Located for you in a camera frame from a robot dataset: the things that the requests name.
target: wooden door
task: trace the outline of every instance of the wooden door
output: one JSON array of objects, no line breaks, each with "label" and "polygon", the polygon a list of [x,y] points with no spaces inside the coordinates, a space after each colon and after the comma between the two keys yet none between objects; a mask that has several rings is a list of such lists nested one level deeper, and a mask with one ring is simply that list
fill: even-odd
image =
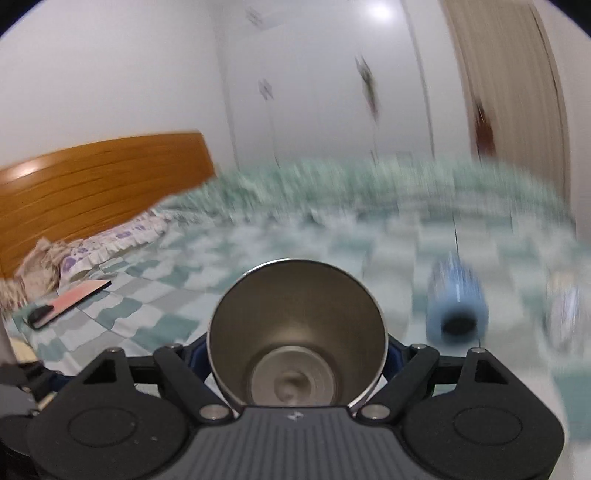
[{"label": "wooden door", "polygon": [[475,147],[569,198],[563,98],[535,7],[507,0],[442,3],[465,70]]}]

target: blue padding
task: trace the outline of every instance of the blue padding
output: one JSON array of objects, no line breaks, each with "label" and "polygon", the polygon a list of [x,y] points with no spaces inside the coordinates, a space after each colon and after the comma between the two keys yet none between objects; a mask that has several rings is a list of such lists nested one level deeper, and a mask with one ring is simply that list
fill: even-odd
[{"label": "blue padding", "polygon": [[189,368],[197,375],[198,379],[205,382],[205,379],[212,372],[212,367],[209,365],[209,358],[207,357],[207,343],[203,342],[199,345],[189,359]]},{"label": "blue padding", "polygon": [[54,391],[54,392],[59,392],[73,378],[75,378],[75,377],[70,377],[68,375],[63,375],[63,374],[56,374],[51,379],[51,384],[50,384],[51,390]]},{"label": "blue padding", "polygon": [[398,350],[393,344],[388,344],[388,353],[386,354],[386,363],[382,375],[388,381],[394,378],[398,372],[404,367],[404,358],[402,352]]}]

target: metal screw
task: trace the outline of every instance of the metal screw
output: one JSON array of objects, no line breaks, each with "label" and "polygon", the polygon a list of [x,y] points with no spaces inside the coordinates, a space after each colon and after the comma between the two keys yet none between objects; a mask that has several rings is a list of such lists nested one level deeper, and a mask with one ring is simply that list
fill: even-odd
[{"label": "metal screw", "polygon": [[206,420],[221,420],[228,416],[230,409],[224,405],[211,404],[201,407],[199,414]]},{"label": "metal screw", "polygon": [[390,415],[390,409],[378,403],[366,405],[361,409],[361,415],[370,420],[383,420]]}]

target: white wall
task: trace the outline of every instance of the white wall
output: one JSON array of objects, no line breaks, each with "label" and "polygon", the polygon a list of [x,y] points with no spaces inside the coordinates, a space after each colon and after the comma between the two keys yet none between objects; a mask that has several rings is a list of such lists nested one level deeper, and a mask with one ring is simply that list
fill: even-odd
[{"label": "white wall", "polygon": [[571,208],[577,234],[591,240],[591,38],[547,0],[534,0],[564,92],[569,126]]},{"label": "white wall", "polygon": [[471,155],[466,99],[439,0],[404,0],[423,65],[435,155]]},{"label": "white wall", "polygon": [[204,0],[44,0],[0,38],[0,165],[198,129],[234,166]]}]

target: wooden headboard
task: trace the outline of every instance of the wooden headboard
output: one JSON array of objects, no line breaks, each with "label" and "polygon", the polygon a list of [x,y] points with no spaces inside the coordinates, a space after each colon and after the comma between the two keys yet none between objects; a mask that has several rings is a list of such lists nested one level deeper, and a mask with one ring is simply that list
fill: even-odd
[{"label": "wooden headboard", "polygon": [[94,235],[214,174],[198,132],[107,140],[0,170],[0,276],[43,236]]}]

